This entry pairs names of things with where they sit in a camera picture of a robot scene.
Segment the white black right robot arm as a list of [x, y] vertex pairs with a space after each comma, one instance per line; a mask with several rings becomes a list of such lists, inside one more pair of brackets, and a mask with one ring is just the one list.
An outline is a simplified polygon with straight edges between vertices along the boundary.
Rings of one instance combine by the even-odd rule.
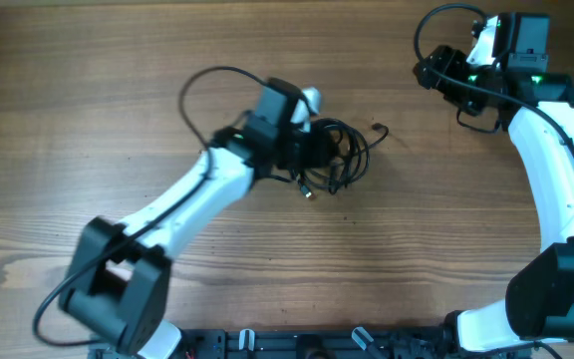
[[419, 84], [463, 115], [493, 108], [524, 164], [538, 215], [539, 254], [504, 296], [452, 313], [449, 351], [491, 356], [574, 342], [574, 83], [547, 66], [550, 19], [542, 13], [480, 13], [473, 46], [419, 55]]

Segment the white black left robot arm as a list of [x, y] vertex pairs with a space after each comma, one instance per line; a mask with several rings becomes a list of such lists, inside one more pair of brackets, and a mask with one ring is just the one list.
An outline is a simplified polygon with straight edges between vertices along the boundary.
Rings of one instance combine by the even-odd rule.
[[170, 358], [183, 332], [164, 318], [171, 268], [189, 243], [273, 170], [319, 168], [335, 151], [311, 123], [321, 94], [280, 79], [262, 85], [240, 129], [226, 127], [195, 165], [146, 207], [86, 224], [58, 295], [59, 308], [120, 355]]

